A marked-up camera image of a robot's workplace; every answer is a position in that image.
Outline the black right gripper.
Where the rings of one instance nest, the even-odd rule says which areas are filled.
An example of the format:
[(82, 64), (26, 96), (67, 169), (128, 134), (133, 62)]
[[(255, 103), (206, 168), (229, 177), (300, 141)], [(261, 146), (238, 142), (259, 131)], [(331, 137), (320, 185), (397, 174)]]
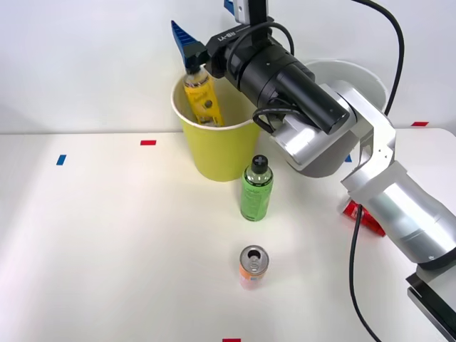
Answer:
[[(224, 0), (224, 8), (233, 16), (237, 12), (235, 0)], [(237, 47), (231, 59), (231, 70), (227, 61), (234, 43), (245, 34), (248, 25), (240, 24), (219, 33), (208, 41), (206, 46), (184, 31), (175, 21), (171, 21), (172, 35), (181, 54), (187, 71), (197, 71), (202, 65), (215, 78), (272, 78), (275, 74), (273, 64), (260, 64), (263, 52), (274, 52), (272, 38), (270, 43), (253, 46), (251, 37), (246, 37)]]

